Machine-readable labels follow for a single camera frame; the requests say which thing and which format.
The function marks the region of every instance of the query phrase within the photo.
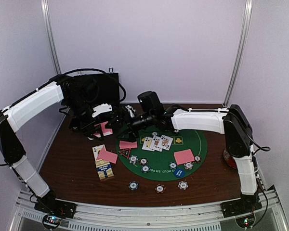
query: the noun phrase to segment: vertical metal post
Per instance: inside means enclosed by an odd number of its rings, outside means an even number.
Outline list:
[[[52,30],[52,24],[50,21],[50,15],[49,15],[49,9],[48,9],[48,0],[41,0],[41,4],[42,4],[43,17],[44,17],[44,21],[46,25],[46,31],[48,35],[48,41],[49,41],[50,50],[51,50],[52,58],[53,58],[53,66],[55,68],[56,73],[60,74],[61,68],[59,65],[56,47],[54,45],[53,30]]]
[[[244,47],[245,47],[245,44],[247,41],[247,36],[249,33],[249,29],[250,29],[252,4],[253,4],[253,0],[246,0],[240,43],[239,43],[239,47],[238,47],[237,54],[236,54],[236,61],[235,61],[235,65],[234,65],[234,68],[232,71],[232,75],[231,75],[229,87],[227,90],[227,94],[226,94],[226,97],[225,97],[225,100],[223,103],[223,105],[225,107],[229,106],[228,104],[230,101],[230,97],[232,95],[232,92],[233,92],[233,89],[234,89],[234,86],[236,83],[236,78],[237,78],[237,75],[239,73],[239,69],[240,69],[240,65],[241,65],[241,61],[242,61],[242,57],[243,57],[243,50],[244,50]]]

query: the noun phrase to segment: wooden table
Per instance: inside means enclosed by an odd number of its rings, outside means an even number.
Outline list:
[[[133,105],[140,113],[139,105]],[[213,104],[183,105],[192,108],[218,108]],[[41,176],[56,192],[58,199],[112,206],[172,206],[194,205],[240,197],[237,171],[222,158],[225,149],[224,135],[205,131],[208,154],[202,166],[185,178],[189,187],[182,191],[176,181],[153,181],[130,172],[118,159],[111,164],[114,177],[100,181],[96,172],[92,147],[105,144],[108,151],[116,152],[115,135],[104,141],[90,141],[82,134],[68,129],[70,116],[64,120],[45,162]],[[139,183],[139,189],[130,191],[130,181]],[[163,194],[154,190],[158,183],[166,186]]]

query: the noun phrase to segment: green poker mat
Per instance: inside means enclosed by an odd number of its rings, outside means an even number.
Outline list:
[[[158,151],[151,152],[142,150],[145,137],[153,137],[152,135],[153,132],[157,132],[159,137],[161,135],[173,137],[173,142],[168,151],[163,150],[162,152]],[[131,155],[135,155],[138,157],[138,162],[135,165],[133,165],[130,164],[127,158],[119,154],[120,151],[119,141],[117,140],[116,149],[119,155],[119,159],[124,164],[124,166],[127,167],[134,174],[146,178],[148,180],[158,180],[158,181],[171,181],[179,179],[174,175],[175,170],[169,169],[168,166],[170,162],[175,162],[173,155],[174,152],[191,149],[194,156],[199,155],[201,157],[200,163],[193,162],[194,167],[192,170],[184,169],[184,165],[178,166],[178,168],[181,168],[185,171],[184,177],[187,177],[192,173],[194,173],[198,168],[200,168],[200,166],[202,165],[207,156],[208,151],[207,139],[205,138],[203,132],[198,130],[181,130],[179,134],[174,134],[172,132],[161,131],[156,127],[152,126],[147,128],[146,130],[139,131],[139,138],[137,139],[137,144],[138,148],[131,150]],[[150,172],[143,173],[141,171],[141,165],[139,163],[139,160],[141,158],[148,159],[148,165],[151,168]]]

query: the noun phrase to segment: robotic arm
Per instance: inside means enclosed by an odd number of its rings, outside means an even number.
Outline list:
[[[74,113],[74,126],[90,139],[99,139],[94,135],[96,132],[102,135],[101,128],[96,125],[103,122],[103,117],[107,115],[109,127],[118,124],[122,126],[123,123],[127,125],[127,129],[118,134],[121,140],[135,141],[140,129],[152,125],[173,132],[198,129],[225,134],[227,150],[237,164],[241,198],[234,202],[222,203],[224,216],[236,216],[262,207],[257,194],[258,176],[255,171],[257,162],[253,156],[252,129],[239,106],[232,105],[230,108],[216,110],[192,110],[174,105],[165,110],[156,93],[147,91],[138,96],[144,113],[133,116],[131,110],[127,108],[115,111],[110,104],[98,106],[92,104],[96,86],[93,84],[89,89],[86,86],[84,90],[78,82],[79,77],[69,77],[67,74],[70,73],[50,79],[35,91],[0,110],[0,150],[5,162],[37,196],[38,203],[35,206],[37,210],[67,218],[73,218],[76,210],[75,204],[55,199],[54,191],[32,167],[15,134],[31,118],[59,102],[71,108]]]

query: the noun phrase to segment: white wall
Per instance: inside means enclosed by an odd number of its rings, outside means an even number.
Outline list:
[[[255,1],[249,38],[231,103],[239,104],[255,140],[268,186],[274,184],[289,221],[289,1]]]
[[[0,108],[54,74],[40,0],[0,0]],[[17,133],[35,166],[62,118],[57,108],[53,106],[38,115]],[[0,167],[0,231],[7,230],[19,191],[17,177],[8,167]]]
[[[126,102],[146,90],[162,102],[223,102],[245,0],[56,0],[49,8],[63,72],[113,66]]]

